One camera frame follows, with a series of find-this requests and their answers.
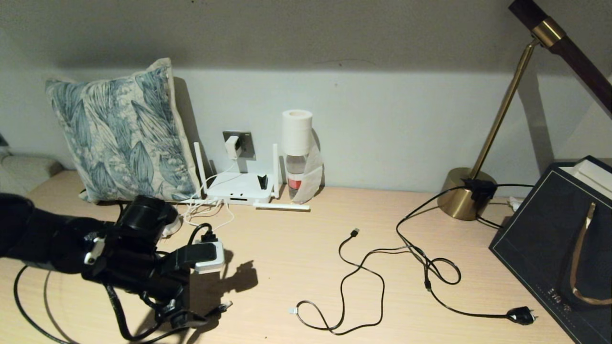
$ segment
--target white power adapter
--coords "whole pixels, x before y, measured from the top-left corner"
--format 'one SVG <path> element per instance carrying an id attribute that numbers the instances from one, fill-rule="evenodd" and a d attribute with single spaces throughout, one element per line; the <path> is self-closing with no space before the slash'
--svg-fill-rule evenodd
<path id="1" fill-rule="evenodd" d="M 237 160 L 242 153 L 240 138 L 238 136 L 230 136 L 229 139 L 225 141 L 225 150 L 230 160 Z"/>
<path id="2" fill-rule="evenodd" d="M 214 245 L 215 247 L 215 259 L 209 261 L 200 261 L 195 263 L 194 270 L 197 274 L 208 274 L 210 272 L 221 271 L 221 268 L 225 264 L 225 252 L 223 251 L 223 244 L 220 241 L 204 242 L 200 243 L 195 241 L 195 245 Z"/>

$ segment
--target toilet paper roll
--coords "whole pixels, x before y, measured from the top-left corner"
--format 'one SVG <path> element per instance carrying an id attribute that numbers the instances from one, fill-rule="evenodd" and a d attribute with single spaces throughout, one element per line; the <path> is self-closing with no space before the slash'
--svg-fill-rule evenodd
<path id="1" fill-rule="evenodd" d="M 299 157 L 310 151 L 312 113 L 305 110 L 283 112 L 283 152 Z"/>

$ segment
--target desk lamp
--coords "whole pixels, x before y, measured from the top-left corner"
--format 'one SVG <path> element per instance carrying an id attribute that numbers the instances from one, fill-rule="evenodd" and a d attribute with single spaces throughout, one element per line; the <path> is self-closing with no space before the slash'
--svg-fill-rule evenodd
<path id="1" fill-rule="evenodd" d="M 449 191 L 438 198 L 438 206 L 446 214 L 460 220 L 472 221 L 485 210 L 489 197 L 482 197 L 474 192 L 474 182 L 493 182 L 495 180 L 481 171 L 482 164 L 487 157 L 493 140 L 497 135 L 501 122 L 504 120 L 506 111 L 510 106 L 512 97 L 518 88 L 523 72 L 527 68 L 529 59 L 537 45 L 548 49 L 551 53 L 559 55 L 582 79 L 596 100 L 608 110 L 612 118 L 612 86 L 595 67 L 595 65 L 584 55 L 584 53 L 570 40 L 565 31 L 549 17 L 533 0 L 515 0 L 509 7 L 510 11 L 531 31 L 534 40 L 527 44 L 523 51 L 514 77 L 508 86 L 508 90 L 502 99 L 501 106 L 485 144 L 474 167 L 459 167 L 449 171 L 443 190 L 453 187 L 468 186 L 468 189 L 456 189 Z"/>

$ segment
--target wall socket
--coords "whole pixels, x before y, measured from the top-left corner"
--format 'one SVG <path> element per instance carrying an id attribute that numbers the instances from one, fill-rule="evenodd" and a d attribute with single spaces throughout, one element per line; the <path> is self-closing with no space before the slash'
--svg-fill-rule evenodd
<path id="1" fill-rule="evenodd" d="M 223 142 L 227 141 L 231 136 L 238 136 L 242 153 L 239 158 L 246 160 L 255 159 L 255 147 L 253 147 L 253 136 L 251 132 L 240 132 L 237 130 L 226 130 L 223 132 Z"/>

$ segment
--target white router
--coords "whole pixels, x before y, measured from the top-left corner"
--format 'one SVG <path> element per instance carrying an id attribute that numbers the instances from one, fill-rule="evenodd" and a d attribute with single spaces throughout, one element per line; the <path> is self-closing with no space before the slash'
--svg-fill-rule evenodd
<path id="1" fill-rule="evenodd" d="M 200 145 L 194 143 L 196 160 L 200 176 L 204 176 L 204 165 Z M 288 210 L 310 210 L 310 206 L 304 204 L 270 204 L 272 197 L 280 197 L 278 164 L 278 145 L 272 145 L 272 174 L 259 173 L 239 173 L 223 172 L 220 173 L 210 187 L 204 182 L 203 190 L 206 199 L 202 202 L 210 204 L 223 200 L 226 204 L 242 204 L 263 209 L 288 209 Z"/>

